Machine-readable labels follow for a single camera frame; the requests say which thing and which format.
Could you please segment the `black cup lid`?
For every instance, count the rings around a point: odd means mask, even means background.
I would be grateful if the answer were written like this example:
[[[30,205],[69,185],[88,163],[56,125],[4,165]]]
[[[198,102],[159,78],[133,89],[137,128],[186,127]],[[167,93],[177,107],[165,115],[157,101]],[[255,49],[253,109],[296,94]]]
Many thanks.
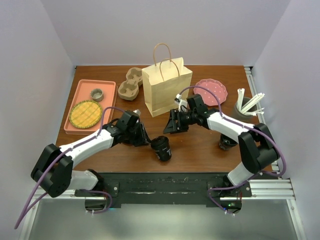
[[[158,136],[151,141],[151,148],[155,151],[164,151],[168,148],[169,139],[166,136]]]

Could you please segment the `black coffee cup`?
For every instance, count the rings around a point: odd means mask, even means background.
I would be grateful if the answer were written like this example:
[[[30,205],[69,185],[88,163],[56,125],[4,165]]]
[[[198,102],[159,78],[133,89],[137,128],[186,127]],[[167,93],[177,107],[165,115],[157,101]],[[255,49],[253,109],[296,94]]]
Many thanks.
[[[220,135],[220,139],[219,139],[219,147],[224,150],[224,151],[228,151],[230,150],[231,148],[235,147],[238,143],[233,140],[232,138],[224,135],[224,134],[221,134]]]
[[[171,159],[172,153],[169,144],[169,139],[166,136],[158,136],[151,141],[151,148],[154,150],[158,159],[162,162],[167,162]]]

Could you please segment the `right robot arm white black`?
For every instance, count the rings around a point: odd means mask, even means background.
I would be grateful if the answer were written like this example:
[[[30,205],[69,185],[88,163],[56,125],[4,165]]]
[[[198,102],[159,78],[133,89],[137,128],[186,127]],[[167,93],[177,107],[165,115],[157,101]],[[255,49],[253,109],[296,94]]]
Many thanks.
[[[265,124],[241,122],[218,109],[208,109],[199,94],[189,96],[186,100],[182,100],[182,96],[178,94],[175,102],[178,108],[170,111],[163,130],[165,134],[187,132],[190,125],[197,124],[221,133],[232,144],[239,146],[241,163],[225,176],[222,186],[217,188],[227,196],[235,196],[241,190],[241,185],[283,157]]]

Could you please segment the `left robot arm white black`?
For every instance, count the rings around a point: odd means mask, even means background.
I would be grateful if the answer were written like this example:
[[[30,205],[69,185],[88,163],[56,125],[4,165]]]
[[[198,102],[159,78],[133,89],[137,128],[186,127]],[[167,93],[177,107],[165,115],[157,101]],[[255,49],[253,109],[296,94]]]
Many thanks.
[[[75,170],[82,161],[118,144],[147,146],[151,140],[135,111],[127,110],[120,118],[104,124],[94,133],[60,147],[47,145],[30,176],[52,198],[66,190],[85,190],[99,196],[106,190],[103,177],[92,169]]]

